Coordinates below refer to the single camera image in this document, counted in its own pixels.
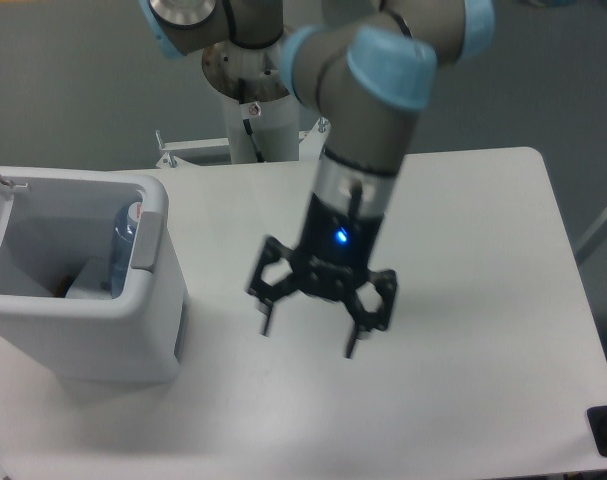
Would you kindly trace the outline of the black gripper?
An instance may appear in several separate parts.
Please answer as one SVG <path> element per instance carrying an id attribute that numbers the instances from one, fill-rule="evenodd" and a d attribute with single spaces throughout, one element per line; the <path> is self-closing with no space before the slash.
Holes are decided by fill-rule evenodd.
<path id="1" fill-rule="evenodd" d="M 299 243 L 294 250 L 273 236 L 264 239 L 246 292 L 263 315 L 260 333 L 268 336 L 275 305 L 299 289 L 321 299 L 343 302 L 353 326 L 344 349 L 351 359 L 360 340 L 372 331 L 387 331 L 397 294 L 395 270 L 369 271 L 368 263 L 381 216 L 351 218 L 312 195 Z M 368 309 L 358 289 L 371 285 L 378 296 Z"/>

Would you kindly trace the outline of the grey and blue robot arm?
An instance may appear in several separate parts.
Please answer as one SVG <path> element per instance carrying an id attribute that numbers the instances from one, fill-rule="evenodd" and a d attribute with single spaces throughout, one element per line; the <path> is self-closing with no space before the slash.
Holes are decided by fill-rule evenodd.
<path id="1" fill-rule="evenodd" d="M 398 282 L 368 262 L 404 156 L 438 67 L 486 50 L 495 31 L 489 1 L 379 1 L 341 27 L 286 34 L 279 1 L 144 1 L 163 52 L 183 57 L 230 42 L 281 49 L 285 89 L 330 123 L 300 240 L 267 237 L 247 290 L 270 315 L 297 292 L 342 303 L 353 320 L 346 351 L 388 329 Z"/>

